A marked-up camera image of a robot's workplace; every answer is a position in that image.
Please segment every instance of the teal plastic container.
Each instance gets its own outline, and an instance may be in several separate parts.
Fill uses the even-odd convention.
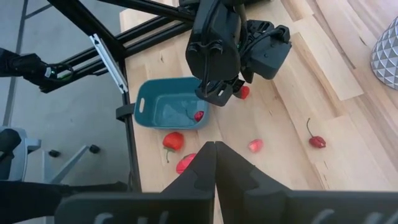
[[[156,129],[198,129],[208,121],[208,103],[195,94],[195,77],[148,80],[140,87],[134,109],[138,124]],[[199,122],[193,119],[203,111]]]

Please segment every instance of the wooden table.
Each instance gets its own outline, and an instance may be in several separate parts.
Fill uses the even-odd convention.
[[[212,106],[205,128],[181,131],[185,147],[169,154],[170,163],[162,147],[169,132],[134,121],[143,191],[163,190],[178,176],[177,162],[207,141],[224,141],[291,189],[397,190],[398,91],[379,82],[369,61],[378,37],[398,16],[398,2],[274,0],[259,2],[247,13],[248,19],[290,28],[293,48],[287,60],[272,81],[255,76],[248,99],[232,97],[224,107]],[[121,29],[152,17],[125,10]],[[148,79],[191,75],[185,61],[189,34],[126,59],[132,102]],[[326,148],[309,145],[308,118]],[[257,138],[265,146],[253,154],[248,143]],[[216,222],[222,222],[220,217],[216,206]]]

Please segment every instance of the black metal frame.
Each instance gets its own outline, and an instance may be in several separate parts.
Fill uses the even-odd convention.
[[[195,12],[192,12],[184,7],[172,7],[154,1],[99,0],[158,15],[157,17],[147,22],[144,22],[138,26],[133,27],[132,29],[123,32],[122,34],[114,36],[79,0],[47,1],[55,8],[57,8],[64,16],[70,19],[87,36],[97,34],[100,38],[102,38],[112,56],[119,63],[122,74],[126,79],[127,74],[124,61],[125,58],[190,30],[195,19]],[[127,47],[123,46],[123,44],[125,44],[126,42],[129,42],[130,40],[134,40],[135,38],[152,32],[153,30],[160,28],[174,20],[181,22],[165,28],[144,39],[141,39]],[[92,47],[62,61],[62,63],[66,63],[74,67],[96,56],[98,56],[97,51],[94,47]],[[103,68],[105,68],[105,65],[102,60],[95,60],[94,62],[75,69],[73,76],[71,79],[69,79],[69,81],[61,82],[51,86],[41,86],[40,90],[44,93],[49,93],[69,83],[79,80],[87,75],[92,75],[93,73]],[[123,105],[129,104],[130,99],[128,93],[123,93]],[[132,187],[134,191],[141,192],[141,180],[139,177],[139,166],[137,161],[136,141],[134,137],[134,127],[132,125],[132,116],[125,116],[124,123],[126,125],[126,137],[129,150],[129,161],[131,170],[130,178],[132,178]]]

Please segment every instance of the concrete floor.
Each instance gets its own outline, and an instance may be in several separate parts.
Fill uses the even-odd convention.
[[[0,47],[22,54],[34,52],[47,63],[91,47],[89,38],[54,7],[48,7],[47,1],[24,1],[0,0]],[[123,8],[96,0],[81,1],[113,34],[120,33],[119,12]],[[86,77],[49,94],[23,78],[16,79],[15,91],[10,92],[9,87],[10,78],[0,78],[0,121],[9,116],[6,124],[9,121],[13,127],[24,128],[30,138],[41,139],[41,150],[60,151],[62,155],[52,159],[55,170],[84,144],[102,148],[100,154],[84,155],[64,184],[127,181],[126,132],[115,118],[122,98],[109,74]],[[12,109],[11,113],[6,114],[6,108]],[[37,151],[29,155],[26,180],[40,181],[40,169],[41,151]]]

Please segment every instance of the red chili pepper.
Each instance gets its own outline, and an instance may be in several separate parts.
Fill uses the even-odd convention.
[[[163,139],[163,147],[167,150],[166,152],[166,160],[169,163],[169,152],[177,152],[181,150],[184,145],[184,136],[181,133],[173,132]]]
[[[193,158],[195,158],[196,153],[192,153],[189,154],[187,156],[185,156],[182,160],[180,160],[180,162],[178,162],[175,171],[178,174],[182,174],[182,172],[184,172],[184,170],[189,166],[189,164],[192,162]]]
[[[242,86],[242,95],[241,98],[242,100],[246,99],[250,93],[250,88],[248,86]]]
[[[249,143],[249,149],[251,152],[256,153],[260,151],[263,147],[264,143],[261,139],[255,139]]]
[[[199,122],[202,119],[204,114],[205,114],[204,111],[198,111],[195,113],[195,115],[193,115],[193,119],[195,119],[195,121]]]
[[[321,136],[314,136],[311,133],[310,128],[308,127],[308,123],[310,122],[310,119],[311,118],[309,118],[307,121],[307,130],[311,135],[311,138],[308,140],[308,142],[310,143],[311,146],[317,147],[319,149],[326,147],[326,141]]]

